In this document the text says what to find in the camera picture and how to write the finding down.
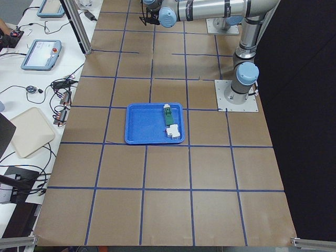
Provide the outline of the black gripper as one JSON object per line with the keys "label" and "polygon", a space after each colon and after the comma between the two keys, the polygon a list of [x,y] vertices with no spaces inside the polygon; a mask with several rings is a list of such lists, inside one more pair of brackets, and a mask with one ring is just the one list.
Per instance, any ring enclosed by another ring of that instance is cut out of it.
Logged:
{"label": "black gripper", "polygon": [[142,12],[140,20],[145,26],[147,24],[159,25],[159,13],[146,9],[145,12]]}

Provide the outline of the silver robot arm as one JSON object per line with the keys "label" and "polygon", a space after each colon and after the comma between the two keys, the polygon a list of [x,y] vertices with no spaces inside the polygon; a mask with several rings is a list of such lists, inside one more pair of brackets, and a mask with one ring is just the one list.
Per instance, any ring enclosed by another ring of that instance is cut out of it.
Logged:
{"label": "silver robot arm", "polygon": [[254,57],[263,22],[262,16],[249,16],[251,1],[141,1],[141,9],[139,19],[144,25],[161,25],[165,28],[182,21],[242,17],[242,34],[233,54],[235,76],[223,95],[231,104],[241,105],[247,101],[259,75]]}

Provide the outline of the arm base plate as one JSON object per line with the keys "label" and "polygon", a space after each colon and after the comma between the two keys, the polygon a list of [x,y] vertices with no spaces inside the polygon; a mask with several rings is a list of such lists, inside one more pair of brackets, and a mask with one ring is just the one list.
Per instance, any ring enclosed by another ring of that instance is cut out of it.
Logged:
{"label": "arm base plate", "polygon": [[212,35],[238,36],[238,21],[229,18],[208,18],[207,33]]}
{"label": "arm base plate", "polygon": [[253,88],[246,94],[235,93],[231,80],[215,80],[217,110],[219,112],[259,112]]}

